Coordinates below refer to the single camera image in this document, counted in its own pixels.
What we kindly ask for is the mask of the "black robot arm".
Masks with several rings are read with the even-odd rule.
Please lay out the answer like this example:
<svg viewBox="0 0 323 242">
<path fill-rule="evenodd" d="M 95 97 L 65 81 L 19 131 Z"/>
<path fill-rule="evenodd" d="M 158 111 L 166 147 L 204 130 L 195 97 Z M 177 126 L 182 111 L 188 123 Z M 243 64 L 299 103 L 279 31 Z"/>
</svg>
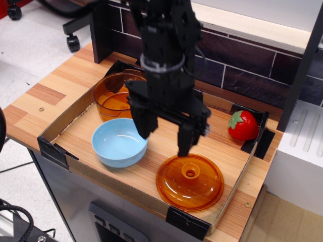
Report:
<svg viewBox="0 0 323 242">
<path fill-rule="evenodd" d="M 179 126 L 179 156 L 187 156 L 209 131 L 210 110 L 194 92 L 195 53 L 201 23 L 190 1 L 128 1 L 141 34 L 145 81 L 127 81 L 128 102 L 139 135 L 157 128 L 161 117 Z"/>
</svg>

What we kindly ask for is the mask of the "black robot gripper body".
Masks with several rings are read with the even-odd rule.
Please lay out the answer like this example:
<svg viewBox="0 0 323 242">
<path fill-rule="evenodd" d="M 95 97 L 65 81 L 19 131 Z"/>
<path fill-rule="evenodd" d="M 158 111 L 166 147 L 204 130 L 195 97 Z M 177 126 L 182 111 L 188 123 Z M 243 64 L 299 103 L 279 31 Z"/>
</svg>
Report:
<svg viewBox="0 0 323 242">
<path fill-rule="evenodd" d="M 145 81 L 127 81 L 129 104 L 149 108 L 157 117 L 162 117 L 179 127 L 190 123 L 199 129 L 200 135 L 209 133 L 207 118 L 210 110 L 202 98 L 194 93 L 194 78 L 185 72 L 182 63 L 174 66 L 160 65 L 142 60 Z"/>
</svg>

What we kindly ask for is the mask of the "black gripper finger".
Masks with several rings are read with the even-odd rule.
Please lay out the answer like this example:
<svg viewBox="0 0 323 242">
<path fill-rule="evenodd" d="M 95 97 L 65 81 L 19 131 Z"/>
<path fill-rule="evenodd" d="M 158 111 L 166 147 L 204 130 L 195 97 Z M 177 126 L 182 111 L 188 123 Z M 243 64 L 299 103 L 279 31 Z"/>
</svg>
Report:
<svg viewBox="0 0 323 242">
<path fill-rule="evenodd" d="M 187 156 L 189 154 L 190 149 L 197 144 L 199 136 L 200 131 L 199 129 L 196 129 L 193 124 L 182 124 L 178 132 L 178 156 Z"/>
<path fill-rule="evenodd" d="M 149 108 L 136 104 L 131 104 L 131 115 L 138 131 L 138 134 L 147 139 L 150 133 L 158 128 L 157 115 Z"/>
</svg>

